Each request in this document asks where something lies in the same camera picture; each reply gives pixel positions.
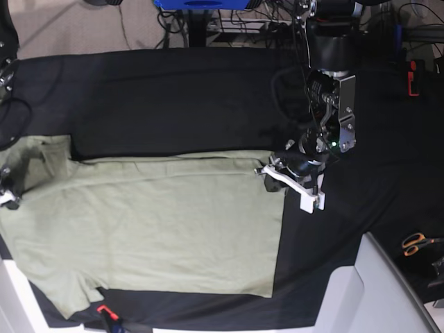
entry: gray floor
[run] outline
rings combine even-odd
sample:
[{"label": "gray floor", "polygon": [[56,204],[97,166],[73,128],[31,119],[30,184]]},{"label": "gray floor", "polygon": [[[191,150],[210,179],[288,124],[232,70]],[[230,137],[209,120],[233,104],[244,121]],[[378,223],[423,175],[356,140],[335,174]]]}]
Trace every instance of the gray floor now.
[{"label": "gray floor", "polygon": [[[417,0],[427,4],[444,19],[444,1]],[[393,0],[395,6],[407,0]],[[34,58],[60,54],[100,53],[131,49],[152,49],[162,38],[157,10],[151,0],[125,0],[119,10],[112,6],[94,7],[83,0],[9,0],[12,20],[19,33],[19,58]],[[252,12],[240,12],[245,17],[258,17]],[[403,17],[410,26],[440,23],[430,12],[417,17],[411,6],[403,8]],[[128,45],[123,36],[123,26]],[[171,47],[182,47],[179,35],[171,36]],[[432,46],[411,52],[412,57],[438,56]]]}]

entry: black table surface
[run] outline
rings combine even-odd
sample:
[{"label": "black table surface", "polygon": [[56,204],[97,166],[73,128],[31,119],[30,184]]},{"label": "black table surface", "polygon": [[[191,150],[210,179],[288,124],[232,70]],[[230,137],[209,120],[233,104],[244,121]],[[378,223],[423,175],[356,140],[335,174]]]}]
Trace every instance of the black table surface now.
[{"label": "black table surface", "polygon": [[[76,159],[275,150],[295,132],[273,106],[270,80],[292,64],[290,53],[236,48],[38,58],[21,63],[15,96],[33,107],[27,134],[70,134]],[[300,83],[297,72],[293,75]],[[381,66],[357,73],[357,146],[326,171],[325,211],[302,212],[299,196],[287,194],[271,299],[101,290],[106,305],[129,321],[177,330],[312,326],[330,274],[354,264],[361,236],[369,230],[424,302],[442,298],[444,287],[427,289],[433,276],[426,272],[444,249],[407,260],[399,245],[416,230],[444,235],[444,82],[427,77],[422,96],[413,99],[406,77]],[[293,93],[300,94],[300,88]],[[13,103],[10,112],[23,107]],[[1,244],[1,256],[8,257]],[[52,327],[98,319],[93,304],[66,321],[33,290]]]}]

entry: blue object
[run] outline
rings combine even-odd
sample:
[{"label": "blue object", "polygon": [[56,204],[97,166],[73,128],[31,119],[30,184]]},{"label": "blue object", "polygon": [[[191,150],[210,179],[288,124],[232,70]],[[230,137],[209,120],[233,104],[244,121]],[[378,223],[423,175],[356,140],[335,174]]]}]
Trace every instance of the blue object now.
[{"label": "blue object", "polygon": [[250,0],[154,0],[157,7],[176,9],[245,9]]}]

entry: black cloth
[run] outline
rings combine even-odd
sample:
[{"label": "black cloth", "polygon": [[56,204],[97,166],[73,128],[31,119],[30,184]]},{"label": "black cloth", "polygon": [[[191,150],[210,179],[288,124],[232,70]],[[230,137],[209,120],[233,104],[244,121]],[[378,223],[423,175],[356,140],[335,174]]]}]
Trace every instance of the black cloth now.
[{"label": "black cloth", "polygon": [[[28,133],[72,134],[79,159],[274,150],[293,131],[273,107],[269,83],[277,68],[292,61],[258,49],[42,58],[22,62],[15,90],[34,107]],[[444,84],[429,78],[422,96],[412,99],[406,77],[389,68],[358,73],[357,146],[326,171],[325,211],[302,212],[299,195],[289,191],[271,299],[101,290],[106,304],[129,321],[178,330],[312,326],[330,274],[354,264],[364,232],[374,230],[396,258],[405,234],[424,224],[430,234],[439,230],[444,217],[439,154]],[[409,281],[422,300],[429,300],[423,293],[426,279]],[[98,319],[97,305],[92,305],[65,321],[33,289],[52,327]],[[443,296],[443,288],[434,293]]]}]

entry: scissors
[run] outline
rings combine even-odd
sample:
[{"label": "scissors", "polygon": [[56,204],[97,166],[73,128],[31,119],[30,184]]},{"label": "scissors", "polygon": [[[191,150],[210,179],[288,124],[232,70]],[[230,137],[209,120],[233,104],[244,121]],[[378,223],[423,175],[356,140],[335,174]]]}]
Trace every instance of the scissors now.
[{"label": "scissors", "polygon": [[404,255],[409,257],[417,253],[421,248],[434,243],[440,243],[444,241],[442,238],[426,238],[423,233],[417,232],[411,234],[402,242],[402,248],[404,249]]}]

